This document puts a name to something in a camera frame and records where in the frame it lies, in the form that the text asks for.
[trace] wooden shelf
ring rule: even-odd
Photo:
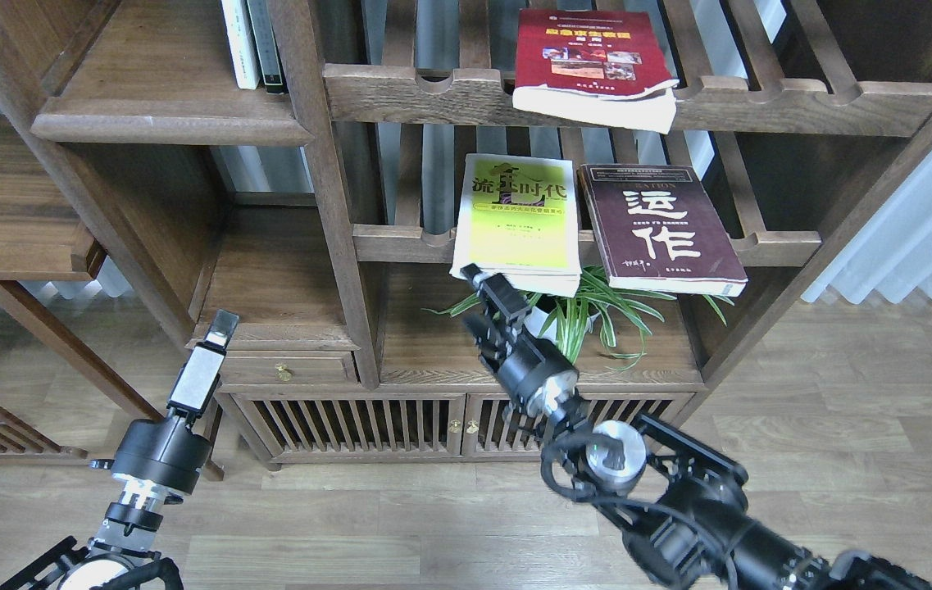
[[[675,129],[785,134],[911,137],[932,112],[932,84],[857,81],[814,0],[791,0],[822,79],[787,78],[751,1],[722,2],[735,30],[747,78],[713,75],[691,5],[665,2],[666,29],[680,78]],[[382,65],[327,64],[332,119],[455,125],[580,126],[573,120],[515,111],[514,75],[492,70],[484,27],[465,15],[459,65],[450,71],[411,66],[413,11],[390,11]]]
[[[476,346],[459,318],[423,311],[446,309],[466,297],[465,281],[451,277],[446,266],[392,265],[387,301],[382,365],[383,385],[425,386],[432,391],[501,392],[477,361]],[[687,329],[674,302],[654,305],[666,317],[653,321],[654,336],[646,356],[631,370],[614,370],[623,361],[611,358],[597,338],[587,338],[577,365],[580,385],[600,392],[697,392],[699,376]],[[621,352],[641,350],[637,332],[625,318],[616,322]]]
[[[103,251],[0,116],[0,280],[91,280]]]
[[[32,132],[57,142],[301,146],[286,94],[236,86],[221,3],[120,4]]]
[[[475,149],[472,130],[456,129],[455,161],[465,161],[465,154]],[[581,134],[577,129],[560,132],[561,152],[565,158],[581,164],[585,160]],[[614,134],[611,142],[616,160],[637,163],[637,147],[633,135]],[[765,226],[761,209],[747,175],[735,135],[728,132],[713,134],[717,156],[724,166],[731,187],[733,208],[743,237],[731,239],[732,247],[744,266],[803,266],[822,244],[814,231],[770,231]],[[668,161],[678,166],[691,166],[683,134],[672,132],[664,141]],[[455,230],[440,235],[428,234],[418,225],[421,217],[421,130],[417,126],[403,126],[401,131],[401,163],[398,172],[398,201],[395,211],[396,225],[353,226],[353,245],[360,261],[432,262],[451,264],[455,248]],[[456,179],[461,187],[461,173]],[[583,265],[601,264],[600,253],[593,241],[593,231],[579,231],[579,256]]]
[[[240,316],[234,350],[351,351],[320,216],[305,206],[237,206],[195,336],[218,309]]]

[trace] spider plant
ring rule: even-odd
[[[591,265],[583,266],[582,276],[579,281],[579,290],[575,292],[574,297],[558,297],[534,293],[531,291],[521,291],[521,294],[528,299],[531,306],[536,305],[541,298],[552,300],[554,307],[549,311],[545,324],[539,330],[544,334],[551,328],[556,321],[556,344],[563,352],[567,360],[575,362],[579,358],[579,352],[582,350],[582,341],[590,331],[589,318],[593,315],[599,315],[600,324],[600,341],[607,350],[608,355],[616,359],[626,359],[630,361],[628,365],[616,367],[618,370],[628,370],[637,365],[639,359],[644,356],[644,348],[647,337],[652,335],[652,329],[648,327],[647,322],[652,318],[659,321],[665,321],[665,318],[659,310],[647,305],[642,299],[663,299],[675,300],[676,295],[660,291],[639,291],[632,288],[613,288],[607,283],[607,272],[604,266]],[[724,313],[717,306],[717,300],[720,302],[733,305],[732,300],[727,297],[702,295],[713,307],[713,311],[721,322],[727,325]],[[480,304],[480,299],[475,293],[462,299],[461,302],[455,303],[454,306],[446,310],[426,310],[435,314],[444,314],[455,317],[465,313],[474,306]],[[641,350],[637,352],[613,352],[612,348],[618,347],[618,339],[615,334],[615,319],[612,319],[611,310],[617,310],[618,315],[625,317],[635,328],[637,328],[639,337],[641,337]]]

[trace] plant pot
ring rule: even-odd
[[[532,311],[528,314],[528,317],[525,317],[525,327],[528,328],[528,331],[531,332],[536,338],[545,338],[551,343],[557,344],[557,321],[554,319],[548,328],[545,329],[545,332],[539,333],[542,329],[542,325],[545,324],[545,318],[549,317],[549,313],[556,309],[557,302],[556,299],[543,295],[537,303],[532,307]],[[594,313],[590,315],[589,320],[586,321],[586,332],[593,332],[593,322],[597,321],[597,318],[600,317],[599,313]]]

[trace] wooden floor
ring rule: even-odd
[[[135,300],[52,309],[148,399],[166,399],[181,355]],[[1,315],[0,403],[96,452],[127,423]],[[748,468],[751,515],[777,533],[932,580],[932,306],[799,303],[686,430]],[[227,429],[216,459],[226,481],[167,507],[156,544],[189,590],[649,587],[616,531],[544,489],[534,464],[270,474]],[[90,537],[119,491],[83,467],[0,466],[0,582],[66,534]]]

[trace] yellow-green book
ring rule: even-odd
[[[578,288],[578,202],[570,161],[466,156],[451,273],[474,262],[514,287],[552,295]]]

